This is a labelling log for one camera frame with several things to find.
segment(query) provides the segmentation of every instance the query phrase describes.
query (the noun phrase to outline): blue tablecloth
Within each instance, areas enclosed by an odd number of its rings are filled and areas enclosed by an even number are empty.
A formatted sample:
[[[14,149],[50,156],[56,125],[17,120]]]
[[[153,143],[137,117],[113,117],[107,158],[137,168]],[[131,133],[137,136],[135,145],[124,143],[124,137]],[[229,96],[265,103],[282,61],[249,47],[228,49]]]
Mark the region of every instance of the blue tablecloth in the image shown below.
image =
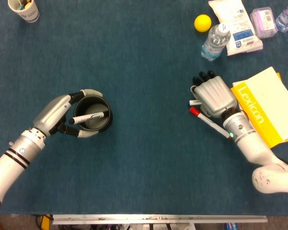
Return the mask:
[[[207,33],[193,26],[201,13],[217,24],[207,1],[36,3],[39,20],[29,24],[0,1],[0,156],[62,94],[99,90],[114,119],[93,138],[48,138],[0,213],[288,215],[288,194],[257,192],[257,166],[186,106],[201,70],[230,86],[273,66],[288,89],[288,32],[263,40],[261,52],[208,62]],[[270,6],[276,17],[286,3],[244,5]],[[273,151],[288,160],[288,143]]]

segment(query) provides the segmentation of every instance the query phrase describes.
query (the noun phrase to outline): bottle cap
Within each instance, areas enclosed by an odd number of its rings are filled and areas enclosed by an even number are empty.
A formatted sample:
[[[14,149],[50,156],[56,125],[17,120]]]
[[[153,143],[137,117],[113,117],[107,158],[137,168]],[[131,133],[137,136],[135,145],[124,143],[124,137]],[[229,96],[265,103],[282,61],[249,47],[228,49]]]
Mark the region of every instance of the bottle cap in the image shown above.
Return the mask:
[[[220,25],[216,28],[216,34],[221,36],[226,36],[229,33],[229,27],[226,23],[220,23]]]

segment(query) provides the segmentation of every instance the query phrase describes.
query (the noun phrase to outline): metal bar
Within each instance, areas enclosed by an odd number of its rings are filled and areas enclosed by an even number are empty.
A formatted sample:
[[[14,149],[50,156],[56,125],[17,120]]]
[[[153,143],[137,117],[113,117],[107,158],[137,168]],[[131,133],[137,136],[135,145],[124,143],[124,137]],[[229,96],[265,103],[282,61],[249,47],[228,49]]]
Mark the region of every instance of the metal bar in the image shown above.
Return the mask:
[[[167,223],[260,223],[266,216],[201,216],[163,214],[53,215],[53,224],[167,224]]]

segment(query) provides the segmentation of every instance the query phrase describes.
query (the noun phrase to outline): clear plastic box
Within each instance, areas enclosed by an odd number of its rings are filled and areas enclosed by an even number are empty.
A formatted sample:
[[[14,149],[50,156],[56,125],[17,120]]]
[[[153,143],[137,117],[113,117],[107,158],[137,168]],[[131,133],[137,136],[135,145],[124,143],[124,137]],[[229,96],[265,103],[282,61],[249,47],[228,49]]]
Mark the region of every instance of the clear plastic box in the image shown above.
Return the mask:
[[[276,24],[270,7],[254,9],[250,14],[258,38],[272,37],[277,33]]]

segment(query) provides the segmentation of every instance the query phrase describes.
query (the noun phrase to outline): plastic bag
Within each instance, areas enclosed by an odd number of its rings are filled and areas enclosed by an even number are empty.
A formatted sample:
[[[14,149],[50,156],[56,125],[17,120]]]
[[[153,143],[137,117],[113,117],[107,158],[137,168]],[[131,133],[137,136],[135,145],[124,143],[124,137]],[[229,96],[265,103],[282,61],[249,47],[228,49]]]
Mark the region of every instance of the plastic bag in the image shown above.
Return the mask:
[[[208,3],[220,23],[229,25],[231,38],[226,45],[228,56],[263,49],[263,42],[255,36],[253,25],[241,0],[213,0]]]

